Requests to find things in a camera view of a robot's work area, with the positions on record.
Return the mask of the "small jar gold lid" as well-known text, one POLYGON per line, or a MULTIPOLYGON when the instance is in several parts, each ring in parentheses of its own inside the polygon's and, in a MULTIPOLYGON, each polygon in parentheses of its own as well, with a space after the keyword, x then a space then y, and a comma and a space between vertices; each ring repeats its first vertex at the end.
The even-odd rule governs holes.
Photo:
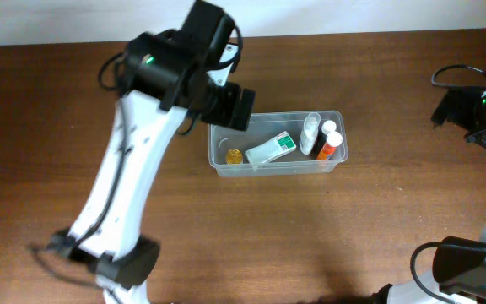
POLYGON ((225 156, 227 165, 240 165, 244 162, 244 156, 238 149, 229 149, 225 156))

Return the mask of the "green white medicine box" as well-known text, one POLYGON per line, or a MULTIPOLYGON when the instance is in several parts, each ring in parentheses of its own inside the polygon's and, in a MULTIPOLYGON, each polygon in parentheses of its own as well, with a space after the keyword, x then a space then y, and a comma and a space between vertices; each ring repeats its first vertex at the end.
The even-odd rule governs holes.
POLYGON ((296 143, 284 131, 255 148, 248 149, 245 157, 254 166, 262 166, 296 150, 296 143))

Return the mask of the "white tube bottle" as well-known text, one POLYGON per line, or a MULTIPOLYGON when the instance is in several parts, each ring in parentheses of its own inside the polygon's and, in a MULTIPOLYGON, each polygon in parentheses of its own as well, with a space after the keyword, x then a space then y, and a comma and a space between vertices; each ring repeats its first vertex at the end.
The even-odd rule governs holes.
POLYGON ((300 134, 300 151, 303 155, 309 155, 317 139, 321 116, 317 112, 310 113, 303 122, 300 134))

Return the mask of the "black bottle white cap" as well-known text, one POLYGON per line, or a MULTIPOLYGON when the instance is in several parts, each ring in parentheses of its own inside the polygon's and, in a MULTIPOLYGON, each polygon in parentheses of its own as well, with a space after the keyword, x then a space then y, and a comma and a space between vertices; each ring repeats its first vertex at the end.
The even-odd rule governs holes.
POLYGON ((327 141, 327 135, 331 132, 335 132, 336 129, 337 124, 333 120, 327 120, 321 125, 315 145, 311 151, 311 156, 313 158, 316 158, 319 155, 324 143, 327 141))

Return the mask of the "orange tablet tube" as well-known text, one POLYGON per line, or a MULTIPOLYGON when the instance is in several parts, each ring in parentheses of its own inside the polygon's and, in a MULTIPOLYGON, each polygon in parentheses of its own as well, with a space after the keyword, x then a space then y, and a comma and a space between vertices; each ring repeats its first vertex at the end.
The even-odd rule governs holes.
POLYGON ((318 153, 317 160, 328 160, 335 153, 336 149, 343 143, 343 135, 339 132, 330 132, 326 136, 326 142, 318 153))

